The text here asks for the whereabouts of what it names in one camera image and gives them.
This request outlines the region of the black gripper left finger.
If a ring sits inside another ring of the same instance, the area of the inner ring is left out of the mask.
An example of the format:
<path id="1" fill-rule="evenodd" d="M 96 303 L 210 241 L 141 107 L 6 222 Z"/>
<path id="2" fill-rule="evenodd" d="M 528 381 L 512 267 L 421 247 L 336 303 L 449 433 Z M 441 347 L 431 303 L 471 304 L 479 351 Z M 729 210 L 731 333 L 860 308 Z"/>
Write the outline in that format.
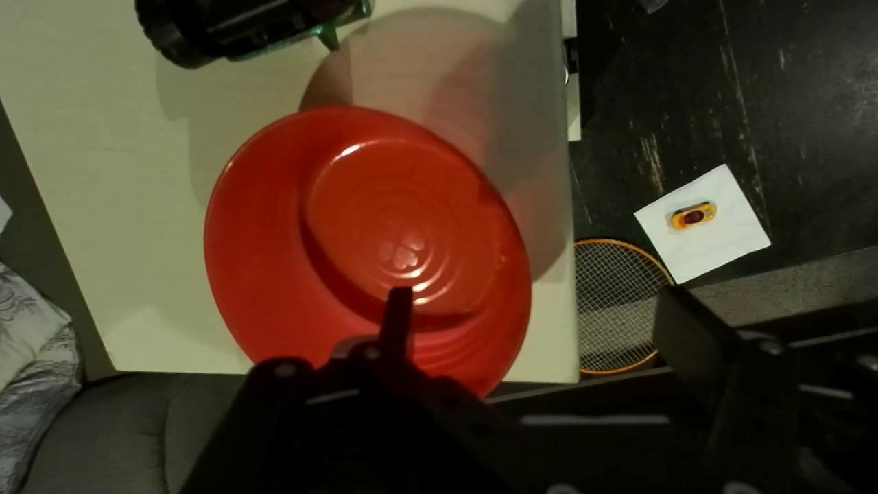
<path id="1" fill-rule="evenodd" d="M 383 304 L 379 347 L 391 359 L 406 359 L 412 344 L 412 290 L 391 288 Z"/>

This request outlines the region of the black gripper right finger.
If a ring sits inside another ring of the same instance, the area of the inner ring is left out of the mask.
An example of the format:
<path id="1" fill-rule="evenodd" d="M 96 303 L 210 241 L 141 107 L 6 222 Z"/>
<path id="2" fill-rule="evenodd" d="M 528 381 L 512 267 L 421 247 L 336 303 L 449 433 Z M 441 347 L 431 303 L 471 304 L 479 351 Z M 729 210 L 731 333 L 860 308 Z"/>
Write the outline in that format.
<path id="1" fill-rule="evenodd" d="M 775 337 L 738 333 L 685 288 L 656 308 L 656 347 L 709 415 L 703 457 L 709 494 L 792 494 L 792 351 Z"/>

